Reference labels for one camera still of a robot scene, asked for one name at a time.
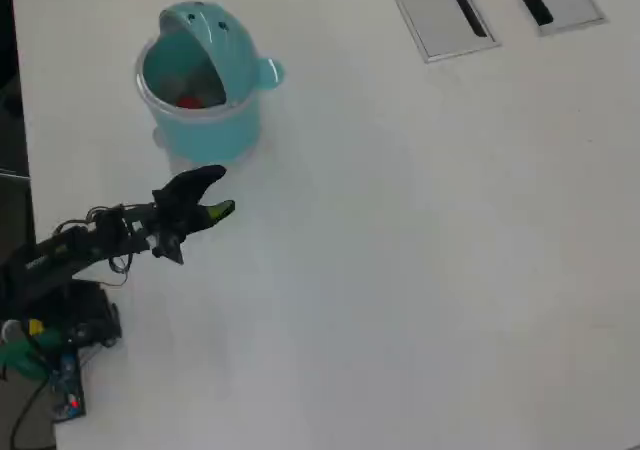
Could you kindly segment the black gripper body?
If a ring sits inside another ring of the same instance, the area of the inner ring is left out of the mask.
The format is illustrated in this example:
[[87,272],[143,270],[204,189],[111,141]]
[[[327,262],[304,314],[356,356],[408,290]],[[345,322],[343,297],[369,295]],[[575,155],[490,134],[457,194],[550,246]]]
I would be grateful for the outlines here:
[[171,195],[171,181],[152,192],[159,221],[176,233],[187,236],[203,231],[199,202],[184,202]]

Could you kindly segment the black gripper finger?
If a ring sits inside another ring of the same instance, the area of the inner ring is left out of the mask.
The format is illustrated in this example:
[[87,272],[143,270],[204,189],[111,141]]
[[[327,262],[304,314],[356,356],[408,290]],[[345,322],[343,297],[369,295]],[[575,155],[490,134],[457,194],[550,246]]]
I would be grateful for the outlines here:
[[171,195],[184,202],[199,202],[208,188],[227,170],[221,165],[206,165],[181,172],[171,180]]

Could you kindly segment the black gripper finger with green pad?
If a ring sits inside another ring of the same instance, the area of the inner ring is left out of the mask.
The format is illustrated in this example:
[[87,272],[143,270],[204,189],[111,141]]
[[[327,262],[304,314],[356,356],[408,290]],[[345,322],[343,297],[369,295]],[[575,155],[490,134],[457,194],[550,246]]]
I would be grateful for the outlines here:
[[225,200],[215,205],[202,205],[203,230],[210,229],[229,217],[236,209],[234,200]]

